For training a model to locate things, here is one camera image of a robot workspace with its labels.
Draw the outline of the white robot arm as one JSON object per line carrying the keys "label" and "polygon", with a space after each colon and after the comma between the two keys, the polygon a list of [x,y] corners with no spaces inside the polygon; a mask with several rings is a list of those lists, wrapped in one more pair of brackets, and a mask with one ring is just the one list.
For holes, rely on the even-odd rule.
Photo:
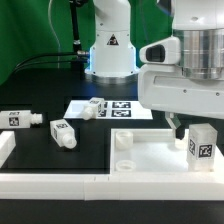
{"label": "white robot arm", "polygon": [[100,81],[138,76],[152,110],[224,119],[224,0],[157,0],[169,37],[136,49],[128,0],[93,0],[96,39],[86,73]]}

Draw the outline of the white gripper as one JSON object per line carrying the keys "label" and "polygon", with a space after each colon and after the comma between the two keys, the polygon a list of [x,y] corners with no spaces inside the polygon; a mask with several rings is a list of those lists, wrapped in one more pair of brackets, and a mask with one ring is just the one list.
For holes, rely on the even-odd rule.
{"label": "white gripper", "polygon": [[174,36],[143,47],[140,60],[138,100],[144,108],[166,112],[177,139],[184,138],[185,126],[175,113],[224,119],[224,66],[179,66],[181,45]]}

